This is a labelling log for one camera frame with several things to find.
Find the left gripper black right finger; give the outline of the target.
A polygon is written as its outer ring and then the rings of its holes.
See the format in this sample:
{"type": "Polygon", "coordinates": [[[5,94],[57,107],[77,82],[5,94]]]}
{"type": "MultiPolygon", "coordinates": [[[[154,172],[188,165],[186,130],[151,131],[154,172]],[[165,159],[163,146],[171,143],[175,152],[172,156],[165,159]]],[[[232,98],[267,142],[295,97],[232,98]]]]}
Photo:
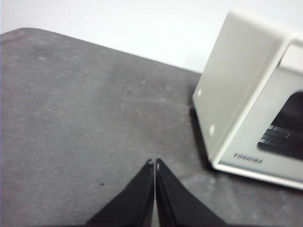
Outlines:
{"type": "Polygon", "coordinates": [[[156,159],[156,202],[161,227],[225,227],[226,223],[190,193],[167,165],[156,159]]]}

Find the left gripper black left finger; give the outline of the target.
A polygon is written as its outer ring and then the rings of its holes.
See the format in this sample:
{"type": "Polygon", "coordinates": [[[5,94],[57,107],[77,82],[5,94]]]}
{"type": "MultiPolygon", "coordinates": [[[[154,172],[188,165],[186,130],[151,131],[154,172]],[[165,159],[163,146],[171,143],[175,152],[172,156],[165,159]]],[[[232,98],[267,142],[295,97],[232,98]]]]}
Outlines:
{"type": "Polygon", "coordinates": [[[150,227],[154,205],[154,162],[148,159],[127,186],[86,224],[87,227],[150,227]]]}

